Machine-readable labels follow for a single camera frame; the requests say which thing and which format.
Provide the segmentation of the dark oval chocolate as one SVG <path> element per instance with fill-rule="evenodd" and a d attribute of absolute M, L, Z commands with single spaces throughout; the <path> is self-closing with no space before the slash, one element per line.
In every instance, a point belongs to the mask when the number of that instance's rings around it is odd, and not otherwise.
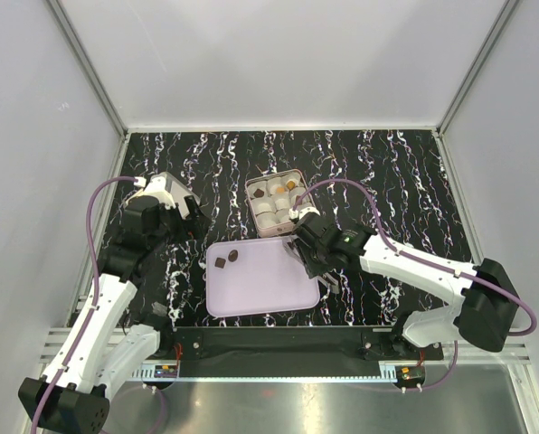
<path fill-rule="evenodd" d="M 239 257 L 239 252 L 237 250 L 231 250 L 228 254 L 228 261 L 235 262 Z"/>

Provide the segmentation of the pink tin lid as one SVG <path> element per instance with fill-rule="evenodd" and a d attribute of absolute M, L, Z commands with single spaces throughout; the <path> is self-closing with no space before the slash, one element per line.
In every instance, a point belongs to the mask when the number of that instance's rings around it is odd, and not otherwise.
<path fill-rule="evenodd" d="M 190 212 L 184 198 L 192 197 L 197 204 L 200 204 L 199 197 L 168 172 L 152 175 L 148 181 L 138 176 L 134 186 L 138 187 L 138 190 L 124 202 L 125 205 L 129 205 L 130 202 L 138 197 L 147 195 L 155 197 L 160 203 L 169 207 L 177 208 L 181 216 L 185 219 L 189 216 Z"/>

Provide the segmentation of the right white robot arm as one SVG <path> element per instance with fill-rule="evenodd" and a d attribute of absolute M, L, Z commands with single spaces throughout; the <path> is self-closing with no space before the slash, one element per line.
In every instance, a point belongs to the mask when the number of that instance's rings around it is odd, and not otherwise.
<path fill-rule="evenodd" d="M 391 348 L 411 358 L 444 341 L 467 341 L 499 353 L 511 334 L 518 294 L 504 267 L 492 259 L 478 265 L 444 259 L 389 239 L 364 226 L 340 230 L 316 209 L 291 211 L 291 249 L 311 278 L 336 270 L 395 279 L 444 302 L 444 307 L 400 316 Z"/>

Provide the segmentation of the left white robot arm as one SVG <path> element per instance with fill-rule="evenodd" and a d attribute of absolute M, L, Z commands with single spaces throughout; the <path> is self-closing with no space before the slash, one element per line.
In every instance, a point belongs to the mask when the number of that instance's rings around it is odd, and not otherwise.
<path fill-rule="evenodd" d="M 149 356 L 167 357 L 175 336 L 150 314 L 132 325 L 113 349 L 107 345 L 138 291 L 149 261 L 164 246 L 199 240 L 208 218 L 193 195 L 166 204 L 155 196 L 131 200 L 117 234 L 101 251 L 92 289 L 61 350 L 37 379 L 25 378 L 18 397 L 31 417 L 31 431 L 99 433 L 121 386 Z"/>

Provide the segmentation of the dark square chocolate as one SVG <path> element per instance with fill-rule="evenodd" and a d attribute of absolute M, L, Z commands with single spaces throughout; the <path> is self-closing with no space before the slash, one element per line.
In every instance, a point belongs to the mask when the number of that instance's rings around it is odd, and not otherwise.
<path fill-rule="evenodd" d="M 217 258 L 214 262 L 214 266 L 219 269 L 223 269 L 225 266 L 226 260 L 223 258 Z"/>

